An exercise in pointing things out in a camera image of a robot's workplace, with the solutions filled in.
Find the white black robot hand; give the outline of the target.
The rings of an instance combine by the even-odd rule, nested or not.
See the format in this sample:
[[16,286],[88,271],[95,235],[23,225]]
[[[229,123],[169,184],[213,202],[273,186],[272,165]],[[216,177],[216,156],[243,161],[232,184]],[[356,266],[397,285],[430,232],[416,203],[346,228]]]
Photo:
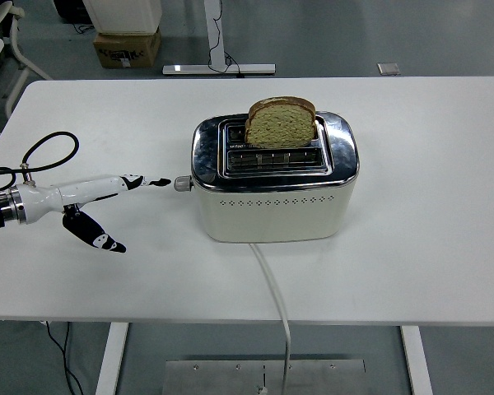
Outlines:
[[10,189],[13,217],[21,224],[37,222],[50,212],[63,214],[63,227],[91,247],[125,253],[126,247],[113,239],[94,219],[82,211],[90,202],[114,197],[140,187],[164,187],[169,179],[152,179],[142,175],[111,175],[97,179],[39,188],[18,184]]

